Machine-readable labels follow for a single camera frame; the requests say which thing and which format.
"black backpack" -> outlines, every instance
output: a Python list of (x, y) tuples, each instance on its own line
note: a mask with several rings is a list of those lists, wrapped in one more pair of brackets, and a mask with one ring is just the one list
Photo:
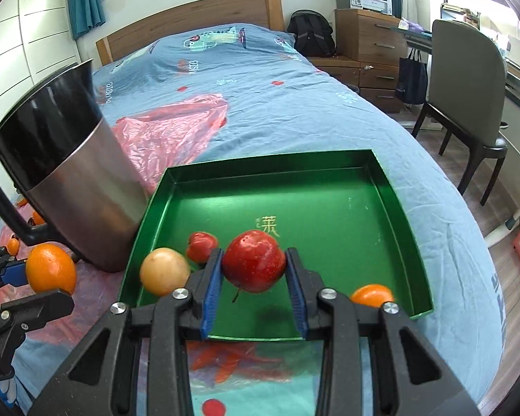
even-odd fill
[(332, 57), (335, 54), (333, 29), (322, 14), (308, 9), (294, 12), (287, 33), (295, 35), (295, 50), (303, 56)]

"orange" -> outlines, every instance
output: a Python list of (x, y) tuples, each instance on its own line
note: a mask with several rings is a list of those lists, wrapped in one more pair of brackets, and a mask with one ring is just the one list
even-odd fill
[(6, 244), (6, 250), (12, 256), (15, 256), (19, 252), (19, 240), (12, 237)]
[(31, 250), (25, 274), (35, 292), (60, 288), (73, 294), (77, 284), (75, 263), (67, 253), (53, 244), (39, 244)]
[(362, 286), (362, 288), (357, 289), (350, 295), (350, 299), (354, 303), (376, 308), (379, 308), (385, 302), (394, 301), (391, 289), (377, 284)]
[(35, 222), (35, 225), (42, 225), (43, 223), (46, 223), (42, 216), (36, 211), (33, 211), (33, 222)]

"red dot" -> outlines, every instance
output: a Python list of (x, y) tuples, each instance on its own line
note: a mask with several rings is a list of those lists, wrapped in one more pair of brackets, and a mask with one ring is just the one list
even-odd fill
[(225, 416), (225, 405), (218, 399), (208, 399), (202, 404), (204, 416)]

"red apple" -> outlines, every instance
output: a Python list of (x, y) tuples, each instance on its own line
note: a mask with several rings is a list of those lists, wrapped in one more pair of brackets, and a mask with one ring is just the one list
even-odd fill
[(277, 241), (257, 229), (237, 236), (222, 258), (222, 272), (226, 279), (253, 294), (270, 289), (284, 271), (285, 254)]
[(216, 236), (206, 231), (197, 231), (189, 236), (189, 246), (187, 247), (187, 258), (197, 264), (204, 264), (212, 250), (219, 246)]

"apple stem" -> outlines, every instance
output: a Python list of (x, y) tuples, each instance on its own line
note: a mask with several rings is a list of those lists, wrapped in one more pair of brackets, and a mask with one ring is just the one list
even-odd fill
[(233, 300), (231, 300), (231, 303), (235, 303), (235, 300), (237, 300), (237, 297), (239, 297), (240, 291), (241, 291), (241, 288), (237, 288), (237, 293), (235, 294), (235, 297), (233, 297)]

